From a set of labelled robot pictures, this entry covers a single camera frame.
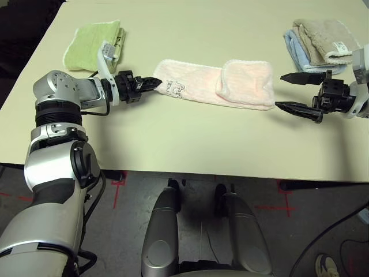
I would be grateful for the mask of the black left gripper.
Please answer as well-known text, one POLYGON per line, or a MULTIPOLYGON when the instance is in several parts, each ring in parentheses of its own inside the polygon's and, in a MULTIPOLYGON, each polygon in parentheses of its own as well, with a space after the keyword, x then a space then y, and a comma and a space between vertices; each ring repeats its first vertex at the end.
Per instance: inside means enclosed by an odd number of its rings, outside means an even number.
POLYGON ((130 70, 120 71, 114 77, 119 92, 119 99, 127 104, 138 102, 144 92, 152 91, 161 84, 154 77, 133 76, 130 70))

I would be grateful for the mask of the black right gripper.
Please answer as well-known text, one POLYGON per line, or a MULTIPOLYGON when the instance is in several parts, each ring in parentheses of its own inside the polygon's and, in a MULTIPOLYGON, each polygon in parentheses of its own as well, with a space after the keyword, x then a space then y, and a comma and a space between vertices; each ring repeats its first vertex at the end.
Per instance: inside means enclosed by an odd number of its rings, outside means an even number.
POLYGON ((352 107, 355 97, 350 95, 349 85, 343 80, 332 78, 332 71, 324 73, 296 72, 280 77, 281 80, 297 85, 319 85, 321 88, 317 96, 312 99, 312 107, 297 102, 275 102, 281 110, 315 123, 321 123, 323 113, 346 113, 352 107))

